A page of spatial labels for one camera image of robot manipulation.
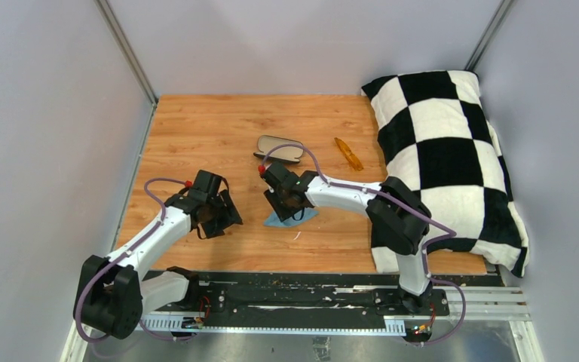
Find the light blue cleaning cloth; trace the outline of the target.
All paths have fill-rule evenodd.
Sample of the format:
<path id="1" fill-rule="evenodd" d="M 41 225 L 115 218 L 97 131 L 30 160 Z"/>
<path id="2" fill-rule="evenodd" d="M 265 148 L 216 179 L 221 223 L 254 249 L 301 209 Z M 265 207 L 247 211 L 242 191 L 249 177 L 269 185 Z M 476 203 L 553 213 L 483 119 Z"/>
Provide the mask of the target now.
<path id="1" fill-rule="evenodd" d="M 281 220 L 275 212 L 272 212 L 271 215 L 263 222 L 263 226 L 273 228 L 292 228 L 313 219 L 318 214 L 319 212 L 317 210 L 306 208 L 288 219 Z"/>

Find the black glasses case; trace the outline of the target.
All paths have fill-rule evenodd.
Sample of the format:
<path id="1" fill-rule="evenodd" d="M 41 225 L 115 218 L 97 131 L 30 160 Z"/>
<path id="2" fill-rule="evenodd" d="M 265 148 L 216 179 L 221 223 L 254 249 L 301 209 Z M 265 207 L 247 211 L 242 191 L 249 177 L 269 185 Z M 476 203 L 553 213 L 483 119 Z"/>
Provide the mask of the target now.
<path id="1" fill-rule="evenodd" d="M 258 150 L 253 153 L 257 158 L 279 161 L 284 164 L 298 164 L 304 154 L 303 144 L 296 140 L 262 135 L 257 141 Z"/>

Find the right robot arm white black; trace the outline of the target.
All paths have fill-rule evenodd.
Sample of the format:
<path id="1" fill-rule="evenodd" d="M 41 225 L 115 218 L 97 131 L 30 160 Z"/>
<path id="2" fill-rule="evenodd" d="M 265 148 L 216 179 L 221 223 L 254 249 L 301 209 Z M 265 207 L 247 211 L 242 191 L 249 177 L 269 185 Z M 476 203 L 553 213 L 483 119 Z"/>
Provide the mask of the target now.
<path id="1" fill-rule="evenodd" d="M 259 166 L 259 175 L 268 185 L 264 196 L 281 221 L 317 207 L 367 217 L 372 224 L 372 252 L 397 263 L 403 310 L 417 315 L 429 307 L 432 286 L 421 240 L 429 232 L 431 214 L 404 182 L 389 176 L 382 183 L 353 183 L 316 171 L 297 175 L 279 162 Z"/>

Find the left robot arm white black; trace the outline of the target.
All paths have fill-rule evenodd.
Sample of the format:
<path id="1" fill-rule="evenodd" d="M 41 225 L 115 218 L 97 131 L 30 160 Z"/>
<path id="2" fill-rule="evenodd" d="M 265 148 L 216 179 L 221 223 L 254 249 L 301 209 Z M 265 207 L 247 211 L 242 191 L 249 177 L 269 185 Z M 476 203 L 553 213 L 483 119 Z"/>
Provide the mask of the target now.
<path id="1" fill-rule="evenodd" d="M 180 191 L 157 203 L 157 216 L 128 244 L 106 256 L 92 255 L 82 264 L 73 317 L 84 341 L 125 339 L 147 314 L 170 303 L 182 311 L 198 307 L 208 314 L 210 302 L 201 295 L 196 272 L 174 266 L 153 278 L 146 275 L 189 233 L 205 240 L 242 224 L 228 181 L 200 170 L 194 181 L 183 182 Z"/>

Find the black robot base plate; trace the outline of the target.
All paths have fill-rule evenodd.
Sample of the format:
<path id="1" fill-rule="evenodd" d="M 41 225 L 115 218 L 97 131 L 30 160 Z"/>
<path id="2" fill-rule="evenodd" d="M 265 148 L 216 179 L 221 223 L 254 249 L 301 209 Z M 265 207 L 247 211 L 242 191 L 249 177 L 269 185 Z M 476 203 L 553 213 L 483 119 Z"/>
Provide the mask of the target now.
<path id="1" fill-rule="evenodd" d="M 417 311 L 402 301 L 396 275 L 212 272 L 199 274 L 198 297 L 169 302 L 144 317 L 151 331 L 405 336 L 428 323 L 457 322 L 461 304 L 501 282 L 475 277 L 456 290 L 435 283 Z"/>

